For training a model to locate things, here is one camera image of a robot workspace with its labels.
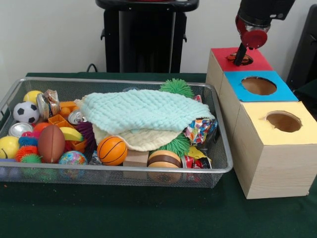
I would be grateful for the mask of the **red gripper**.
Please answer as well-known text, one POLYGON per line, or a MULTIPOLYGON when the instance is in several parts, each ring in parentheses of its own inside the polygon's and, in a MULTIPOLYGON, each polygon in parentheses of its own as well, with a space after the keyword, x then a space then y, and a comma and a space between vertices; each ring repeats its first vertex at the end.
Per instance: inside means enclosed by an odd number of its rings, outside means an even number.
POLYGON ((239 15, 236 16, 235 23, 242 43, 236 53, 234 64, 236 66, 240 66, 246 54, 247 48, 258 49, 266 43, 268 26, 248 23, 239 15))

